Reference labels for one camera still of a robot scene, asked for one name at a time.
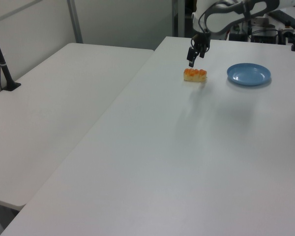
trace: equipment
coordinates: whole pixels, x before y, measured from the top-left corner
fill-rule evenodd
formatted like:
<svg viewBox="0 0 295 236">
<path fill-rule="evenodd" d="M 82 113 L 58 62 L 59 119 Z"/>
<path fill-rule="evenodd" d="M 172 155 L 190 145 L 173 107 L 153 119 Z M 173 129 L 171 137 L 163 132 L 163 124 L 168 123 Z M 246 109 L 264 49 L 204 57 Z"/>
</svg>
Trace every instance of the equipment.
<svg viewBox="0 0 295 236">
<path fill-rule="evenodd" d="M 197 56 L 204 58 L 210 49 L 211 34 L 221 34 L 231 26 L 263 16 L 265 13 L 294 6 L 295 0 L 199 0 L 193 13 L 193 29 L 197 34 L 191 39 L 187 59 L 193 67 Z"/>
<path fill-rule="evenodd" d="M 9 72 L 8 66 L 6 65 L 1 49 L 0 49 L 0 68 L 2 69 L 6 79 L 6 87 L 4 87 L 2 90 L 13 91 L 14 89 L 16 89 L 17 87 L 21 85 L 20 83 L 16 83 L 12 80 L 11 74 Z"/>
<path fill-rule="evenodd" d="M 278 20 L 279 22 L 281 22 L 283 24 L 286 24 L 289 22 L 291 27 L 293 27 L 295 29 L 295 18 L 286 14 L 285 12 L 283 12 L 281 10 L 277 10 L 277 11 L 270 12 L 269 16 Z"/>
</svg>

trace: black device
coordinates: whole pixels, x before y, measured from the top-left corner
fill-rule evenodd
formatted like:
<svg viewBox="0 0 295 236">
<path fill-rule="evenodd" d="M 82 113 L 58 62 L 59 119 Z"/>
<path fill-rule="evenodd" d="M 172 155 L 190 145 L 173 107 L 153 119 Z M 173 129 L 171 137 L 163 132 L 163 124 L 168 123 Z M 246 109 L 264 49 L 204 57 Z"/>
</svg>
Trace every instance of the black device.
<svg viewBox="0 0 295 236">
<path fill-rule="evenodd" d="M 279 22 L 282 22 L 285 25 L 288 24 L 288 22 L 291 22 L 291 27 L 295 29 L 295 18 L 286 14 L 285 12 L 281 10 L 272 11 L 269 13 L 269 16 L 274 18 L 275 20 L 278 20 Z"/>
<path fill-rule="evenodd" d="M 0 67 L 6 79 L 6 87 L 4 87 L 2 90 L 13 91 L 14 89 L 16 89 L 17 87 L 21 85 L 20 83 L 16 83 L 12 80 L 10 71 L 8 69 L 8 66 L 6 65 L 1 48 L 0 48 Z"/>
</svg>

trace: food item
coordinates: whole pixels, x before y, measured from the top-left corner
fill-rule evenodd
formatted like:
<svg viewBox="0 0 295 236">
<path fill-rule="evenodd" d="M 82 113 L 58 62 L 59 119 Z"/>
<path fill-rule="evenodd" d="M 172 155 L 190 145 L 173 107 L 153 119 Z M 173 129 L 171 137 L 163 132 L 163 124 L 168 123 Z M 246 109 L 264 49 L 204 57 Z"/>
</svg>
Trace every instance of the food item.
<svg viewBox="0 0 295 236">
<path fill-rule="evenodd" d="M 205 70 L 185 69 L 183 79 L 191 82 L 205 82 L 207 79 L 207 72 Z"/>
</svg>

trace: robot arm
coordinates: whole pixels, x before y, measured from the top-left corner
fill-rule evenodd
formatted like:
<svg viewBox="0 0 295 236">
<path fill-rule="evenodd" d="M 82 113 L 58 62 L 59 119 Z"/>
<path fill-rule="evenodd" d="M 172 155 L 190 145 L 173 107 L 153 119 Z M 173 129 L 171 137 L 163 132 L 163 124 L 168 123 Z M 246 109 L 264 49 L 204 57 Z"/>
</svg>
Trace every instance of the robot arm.
<svg viewBox="0 0 295 236">
<path fill-rule="evenodd" d="M 244 20 L 294 5 L 295 0 L 198 0 L 197 11 L 193 13 L 193 29 L 198 33 L 192 38 L 188 52 L 189 66 L 193 67 L 197 56 L 204 58 L 212 33 L 224 33 Z"/>
</svg>

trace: table surface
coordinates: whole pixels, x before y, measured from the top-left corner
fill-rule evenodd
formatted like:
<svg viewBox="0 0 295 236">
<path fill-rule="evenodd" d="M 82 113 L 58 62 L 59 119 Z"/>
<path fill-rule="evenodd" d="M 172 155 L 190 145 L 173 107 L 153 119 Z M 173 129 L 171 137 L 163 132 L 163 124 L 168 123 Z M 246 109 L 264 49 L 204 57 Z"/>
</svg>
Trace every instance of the table surface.
<svg viewBox="0 0 295 236">
<path fill-rule="evenodd" d="M 295 53 L 212 41 L 197 84 L 189 45 L 162 42 L 2 236 L 295 236 Z M 241 62 L 271 84 L 229 82 Z"/>
<path fill-rule="evenodd" d="M 0 92 L 0 204 L 21 209 L 152 53 L 68 44 Z"/>
</svg>

